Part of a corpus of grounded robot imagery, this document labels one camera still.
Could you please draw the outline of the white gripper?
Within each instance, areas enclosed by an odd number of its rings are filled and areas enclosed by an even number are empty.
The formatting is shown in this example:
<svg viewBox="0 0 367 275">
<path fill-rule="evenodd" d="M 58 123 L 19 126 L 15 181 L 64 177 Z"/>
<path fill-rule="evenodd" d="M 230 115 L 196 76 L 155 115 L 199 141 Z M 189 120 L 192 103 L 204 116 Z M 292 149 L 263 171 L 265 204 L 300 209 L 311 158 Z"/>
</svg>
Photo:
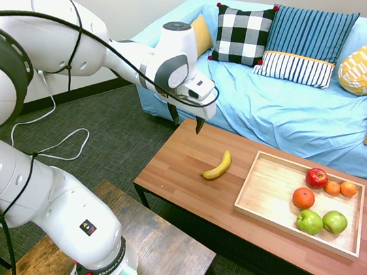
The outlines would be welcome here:
<svg viewBox="0 0 367 275">
<path fill-rule="evenodd" d="M 180 123 L 177 108 L 181 108 L 196 116 L 195 132 L 199 134 L 205 120 L 213 118 L 216 112 L 217 93 L 215 83 L 206 75 L 198 72 L 191 80 L 187 80 L 168 93 L 158 96 L 167 102 L 170 116 L 175 125 Z"/>
</svg>

